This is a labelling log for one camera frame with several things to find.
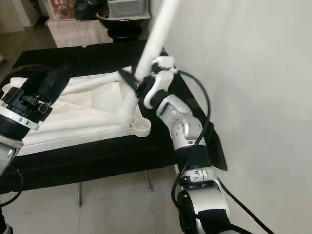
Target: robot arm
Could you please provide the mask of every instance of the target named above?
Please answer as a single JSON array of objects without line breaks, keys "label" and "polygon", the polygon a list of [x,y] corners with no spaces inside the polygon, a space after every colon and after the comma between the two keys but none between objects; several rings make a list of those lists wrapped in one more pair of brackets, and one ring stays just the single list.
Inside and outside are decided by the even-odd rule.
[{"label": "robot arm", "polygon": [[65,64],[42,67],[20,89],[11,89],[0,101],[0,176],[22,148],[26,134],[37,130],[49,116],[70,74]]},{"label": "robot arm", "polygon": [[229,207],[211,166],[204,138],[195,146],[203,128],[201,122],[182,100],[167,92],[176,72],[173,58],[160,56],[153,62],[151,75],[142,83],[126,71],[121,70],[120,74],[144,106],[155,109],[156,115],[168,127],[175,153],[179,156],[180,171],[187,162],[179,181],[182,191],[178,194],[178,202],[204,220],[211,220],[207,223],[194,219],[180,210],[182,230],[185,233],[219,233],[228,230],[217,223],[229,223]]}]

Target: black table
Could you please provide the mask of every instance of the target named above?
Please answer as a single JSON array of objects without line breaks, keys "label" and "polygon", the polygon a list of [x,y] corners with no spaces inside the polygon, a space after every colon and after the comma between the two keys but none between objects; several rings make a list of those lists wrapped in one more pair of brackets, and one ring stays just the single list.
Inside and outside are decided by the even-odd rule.
[{"label": "black table", "polygon": [[[83,47],[25,51],[13,68],[27,64],[55,65],[67,62],[72,76],[84,76],[136,67],[145,41],[110,43]],[[9,82],[7,77],[0,88]],[[169,91],[184,100],[202,122],[204,113],[180,75],[175,75]],[[43,188],[88,181],[117,174],[161,168],[178,163],[168,129],[154,110],[139,104],[142,115],[152,123],[151,133],[144,138],[123,136],[66,148],[16,157],[14,164],[25,178],[25,188]],[[17,191],[20,178],[7,170],[0,178],[0,192]]]}]

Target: table leg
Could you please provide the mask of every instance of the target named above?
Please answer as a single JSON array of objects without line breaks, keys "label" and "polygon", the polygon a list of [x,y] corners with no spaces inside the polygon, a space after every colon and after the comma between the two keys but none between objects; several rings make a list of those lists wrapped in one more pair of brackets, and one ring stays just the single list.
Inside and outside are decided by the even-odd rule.
[{"label": "table leg", "polygon": [[83,182],[78,183],[78,205],[79,207],[82,206],[82,189],[83,189]]},{"label": "table leg", "polygon": [[145,179],[146,179],[146,183],[147,183],[148,190],[152,192],[152,191],[153,191],[153,186],[152,186],[150,177],[149,177],[149,175],[148,175],[148,171],[145,170],[144,173],[145,173]]}]

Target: white cylinder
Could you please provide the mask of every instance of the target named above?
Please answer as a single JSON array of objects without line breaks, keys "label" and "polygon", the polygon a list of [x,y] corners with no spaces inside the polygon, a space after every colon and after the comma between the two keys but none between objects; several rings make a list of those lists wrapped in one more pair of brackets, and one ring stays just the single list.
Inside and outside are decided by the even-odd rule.
[{"label": "white cylinder", "polygon": [[[165,0],[163,2],[135,72],[135,77],[138,80],[142,81],[145,76],[150,74],[152,61],[161,53],[179,4],[180,0]],[[120,123],[130,123],[137,103],[138,99],[134,92],[129,91],[117,112],[117,120]]]},{"label": "white cylinder", "polygon": [[26,81],[27,78],[24,77],[12,77],[10,79],[11,86],[14,88],[20,88]]},{"label": "white cylinder", "polygon": [[85,81],[71,84],[64,89],[64,91],[62,92],[62,95],[76,93],[78,91],[86,90],[92,87],[99,87],[101,85],[114,82],[114,81],[118,81],[120,79],[121,79],[121,76],[119,72],[108,73],[99,77],[95,77],[95,78],[91,78]]}]

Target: black cable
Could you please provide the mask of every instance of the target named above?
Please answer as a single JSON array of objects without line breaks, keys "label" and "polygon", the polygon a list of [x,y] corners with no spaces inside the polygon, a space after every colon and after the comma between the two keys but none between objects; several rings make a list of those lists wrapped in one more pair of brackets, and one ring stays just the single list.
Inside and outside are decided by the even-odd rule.
[{"label": "black cable", "polygon": [[[202,92],[204,93],[204,96],[205,96],[205,99],[206,99],[206,103],[207,103],[207,117],[206,117],[206,121],[205,121],[204,127],[203,127],[201,133],[199,134],[199,137],[197,138],[197,140],[196,140],[196,142],[195,142],[195,144],[193,146],[193,147],[196,147],[200,143],[201,139],[203,138],[203,136],[206,133],[206,131],[208,129],[208,126],[209,126],[210,114],[211,114],[210,100],[209,100],[209,96],[208,96],[204,86],[202,85],[202,83],[196,77],[194,77],[193,75],[191,75],[191,74],[189,74],[189,73],[187,73],[185,71],[180,71],[179,70],[179,72],[181,74],[184,74],[184,75],[190,77],[191,79],[193,79],[199,85],[199,87],[201,88]],[[183,169],[179,172],[178,176],[176,177],[176,179],[174,181],[174,184],[172,185],[172,188],[171,188],[171,200],[172,200],[172,202],[175,204],[175,206],[179,210],[182,210],[183,212],[191,215],[193,218],[197,218],[197,219],[205,221],[205,222],[211,222],[210,220],[205,220],[200,215],[187,210],[176,199],[176,188],[177,188],[179,180],[181,179],[182,175],[184,174],[187,166],[188,166],[188,161],[186,161]],[[229,230],[234,230],[236,232],[239,232],[241,234],[252,234],[251,232],[249,232],[249,231],[247,231],[247,230],[245,230],[245,229],[243,229],[243,228],[241,228],[239,226],[231,224],[231,223],[217,223],[217,224],[222,226],[222,227],[228,228]]]},{"label": "black cable", "polygon": [[3,207],[3,206],[6,206],[6,205],[9,205],[11,204],[13,201],[15,201],[21,194],[21,192],[23,191],[23,188],[24,188],[24,176],[23,174],[20,172],[20,170],[14,166],[13,164],[10,164],[11,167],[13,167],[20,175],[20,188],[19,188],[19,191],[15,194],[14,197],[12,197],[10,200],[0,204],[0,207]]},{"label": "black cable", "polygon": [[254,219],[254,221],[259,224],[261,228],[263,228],[267,233],[269,234],[275,234],[270,228],[268,228],[263,222],[261,222],[260,219],[255,216],[251,210],[249,210],[240,200],[238,200],[228,189],[225,187],[225,185],[222,183],[222,181],[219,179],[221,187],[223,190],[247,213],[250,215],[251,218]]},{"label": "black cable", "polygon": [[207,92],[206,92],[206,89],[204,88],[204,86],[202,85],[202,83],[201,83],[196,77],[194,77],[192,74],[190,74],[190,73],[188,73],[188,72],[185,72],[185,71],[179,70],[179,72],[180,72],[181,74],[184,74],[184,75],[188,76],[189,78],[191,78],[192,80],[194,80],[194,81],[199,85],[200,89],[201,89],[201,90],[203,91],[203,93],[204,93],[204,96],[205,96],[205,99],[206,99],[206,103],[207,103],[207,118],[206,118],[206,122],[205,122],[205,124],[204,124],[203,130],[201,131],[199,137],[197,138],[197,141],[196,141],[195,144],[194,144],[194,147],[196,147],[196,146],[200,143],[201,139],[203,138],[203,136],[204,136],[204,134],[206,133],[207,128],[208,128],[208,126],[209,126],[210,114],[211,114],[210,99],[209,99],[209,96],[208,96],[208,94],[207,94]]}]

